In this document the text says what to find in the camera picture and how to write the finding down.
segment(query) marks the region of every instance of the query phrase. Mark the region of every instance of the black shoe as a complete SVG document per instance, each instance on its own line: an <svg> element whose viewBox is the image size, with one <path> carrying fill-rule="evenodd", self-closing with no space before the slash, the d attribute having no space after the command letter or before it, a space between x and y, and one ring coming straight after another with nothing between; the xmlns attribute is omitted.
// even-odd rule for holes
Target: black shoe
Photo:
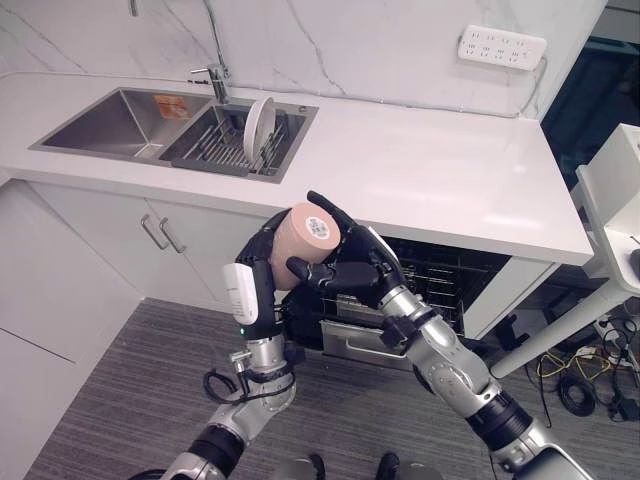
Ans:
<svg viewBox="0 0 640 480"><path fill-rule="evenodd" d="M395 453L387 452L380 459L376 480L393 480L400 465L400 459Z"/></svg>
<svg viewBox="0 0 640 480"><path fill-rule="evenodd" d="M325 480L327 478L327 474L324 469L324 460L317 453L313 453L309 455L309 460L313 464L313 467L316 469L316 480Z"/></svg>

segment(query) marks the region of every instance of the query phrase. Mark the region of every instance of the cabinet handle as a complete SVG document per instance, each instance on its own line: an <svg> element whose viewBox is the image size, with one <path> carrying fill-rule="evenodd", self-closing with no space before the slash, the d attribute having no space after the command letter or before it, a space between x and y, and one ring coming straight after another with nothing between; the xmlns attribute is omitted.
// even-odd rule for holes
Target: cabinet handle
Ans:
<svg viewBox="0 0 640 480"><path fill-rule="evenodd" d="M187 247L185 245L181 245L180 242L175 238L173 238L171 234L167 231L166 225L168 221L169 219L167 217L164 217L162 220L160 220L160 231L164 233L165 237L167 237L167 240L169 240L169 243L171 244L173 249L176 251L176 253L182 253L187 249Z"/></svg>
<svg viewBox="0 0 640 480"><path fill-rule="evenodd" d="M382 358L391 358L393 360L404 360L405 358L407 358L406 355L397 355L395 353L380 352L378 350L371 350L369 348L356 347L354 345L351 345L348 338L345 339L344 344L347 347L347 350L353 350L354 352L365 353L367 355L373 355Z"/></svg>
<svg viewBox="0 0 640 480"><path fill-rule="evenodd" d="M162 244L157 238L156 236L153 234L153 232L151 230L149 230L149 227L147 226L147 220L149 220L149 214L145 214L144 217L142 217L142 219L140 220L140 225L142 225L142 228L144 229L145 232L147 232L147 235L149 235L151 237L151 240L153 240L153 243L155 243L158 248L160 250L164 250L165 248L167 248L169 246L169 242Z"/></svg>

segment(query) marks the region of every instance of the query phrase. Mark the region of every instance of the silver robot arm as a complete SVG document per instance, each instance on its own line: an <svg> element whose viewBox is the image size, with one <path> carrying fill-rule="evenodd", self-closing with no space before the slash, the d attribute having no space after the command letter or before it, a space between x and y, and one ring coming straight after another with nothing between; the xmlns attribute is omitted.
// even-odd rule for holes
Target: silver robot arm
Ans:
<svg viewBox="0 0 640 480"><path fill-rule="evenodd" d="M502 389L436 309L399 286L382 298L380 310L387 318L385 344L404 349L431 390L466 419L503 470L523 480L594 480Z"/></svg>
<svg viewBox="0 0 640 480"><path fill-rule="evenodd" d="M293 367L304 351L290 348L282 336L282 323L274 305L274 283L268 259L274 231L288 211L271 218L240 252L236 263L224 267L225 283L235 320L246 340L246 348L230 355L240 390L218 395L210 380L204 387L220 407L189 449L169 466L161 480L223 480L237 465L274 415L286 409L295 397ZM233 382L223 377L231 390Z"/></svg>
<svg viewBox="0 0 640 480"><path fill-rule="evenodd" d="M342 242L327 264L287 261L307 286L347 293L385 316L381 338L401 349L426 384L464 418L503 470L523 480L594 480L551 432L530 417L465 348L442 316L405 286L402 267L382 238L315 192L307 195L336 220Z"/></svg>
<svg viewBox="0 0 640 480"><path fill-rule="evenodd" d="M284 356L282 335L249 340L232 354L242 390L227 396L191 447L180 454L161 480L226 479L274 415L295 397L295 376Z"/></svg>

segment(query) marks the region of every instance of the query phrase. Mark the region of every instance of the gray carpet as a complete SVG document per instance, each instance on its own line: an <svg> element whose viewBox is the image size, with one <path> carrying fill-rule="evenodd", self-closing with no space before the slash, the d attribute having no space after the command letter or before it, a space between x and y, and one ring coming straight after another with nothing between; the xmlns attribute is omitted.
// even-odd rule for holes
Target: gray carpet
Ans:
<svg viewBox="0 0 640 480"><path fill-rule="evenodd" d="M123 480L164 468L189 446L216 408L201 377L241 346L228 315L147 300L140 304L68 409L28 480ZM488 455L466 423L406 372L308 354L293 405L275 417L241 459L234 480L268 478L278 462L323 455L329 480L371 480L388 451L427 462L446 480L492 479ZM503 384L542 417L524 373ZM553 431L600 480L638 478L638 424L588 418L548 395ZM509 478L498 472L498 478Z"/></svg>

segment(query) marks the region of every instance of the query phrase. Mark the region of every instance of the stainless steel sink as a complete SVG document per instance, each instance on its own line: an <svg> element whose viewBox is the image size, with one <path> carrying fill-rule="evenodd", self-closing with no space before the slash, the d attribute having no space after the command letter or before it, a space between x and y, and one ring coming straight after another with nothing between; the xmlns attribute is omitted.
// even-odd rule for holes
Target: stainless steel sink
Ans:
<svg viewBox="0 0 640 480"><path fill-rule="evenodd" d="M204 95L117 89L32 148L166 165L157 161L157 153L210 100Z"/></svg>
<svg viewBox="0 0 640 480"><path fill-rule="evenodd" d="M282 181L317 112L276 103L276 130L256 162L242 138L252 100L116 89L31 146L152 165Z"/></svg>
<svg viewBox="0 0 640 480"><path fill-rule="evenodd" d="M160 153L171 165L279 183L302 143L317 108L276 103L276 126L259 158L250 161L242 140L251 100L209 105Z"/></svg>

